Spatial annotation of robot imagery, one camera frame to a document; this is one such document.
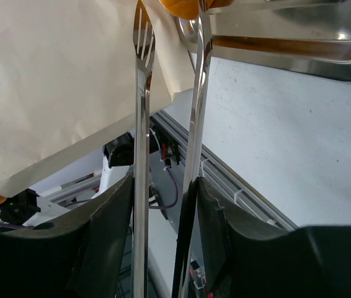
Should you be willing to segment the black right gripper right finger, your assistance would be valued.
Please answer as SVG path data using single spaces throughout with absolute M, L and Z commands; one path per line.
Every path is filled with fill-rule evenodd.
M 198 181 L 207 286 L 215 297 L 351 297 L 351 226 L 292 232 Z

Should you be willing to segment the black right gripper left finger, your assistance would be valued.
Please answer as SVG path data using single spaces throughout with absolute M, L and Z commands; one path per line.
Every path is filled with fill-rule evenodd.
M 134 180 L 35 228 L 0 233 L 0 297 L 114 297 Z

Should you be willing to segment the metal serving tongs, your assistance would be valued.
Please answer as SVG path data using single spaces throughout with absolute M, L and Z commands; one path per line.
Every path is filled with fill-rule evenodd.
M 187 156 L 185 159 L 183 197 L 180 211 L 177 248 L 175 254 L 172 297 L 189 294 L 191 241 L 195 208 L 202 136 L 207 102 L 207 89 L 211 54 L 213 51 L 210 18 L 206 1 L 196 1 L 197 62 L 193 86 Z M 148 295 L 148 211 L 149 204 L 149 144 L 150 133 L 155 136 L 157 149 L 166 166 L 171 158 L 180 160 L 178 142 L 156 124 L 149 126 L 149 98 L 155 57 L 154 29 L 142 1 L 136 4 L 133 23 L 133 45 L 136 58 L 136 120 L 134 144 L 135 198 L 133 207 L 133 296 Z

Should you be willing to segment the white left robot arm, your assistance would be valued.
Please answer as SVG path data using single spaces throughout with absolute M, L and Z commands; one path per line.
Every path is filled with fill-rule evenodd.
M 0 206 L 0 297 L 131 297 L 132 151 L 125 133 L 98 173 Z

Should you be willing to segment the beige paper bag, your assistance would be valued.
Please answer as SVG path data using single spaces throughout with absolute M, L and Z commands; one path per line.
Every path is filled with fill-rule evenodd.
M 0 195 L 135 124 L 135 1 L 0 1 Z

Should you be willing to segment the round smooth bun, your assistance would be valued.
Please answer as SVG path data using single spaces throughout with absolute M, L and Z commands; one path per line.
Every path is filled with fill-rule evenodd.
M 198 16 L 197 0 L 160 0 L 165 10 L 172 16 L 181 19 L 195 19 Z M 228 6 L 233 0 L 206 0 L 207 8 Z

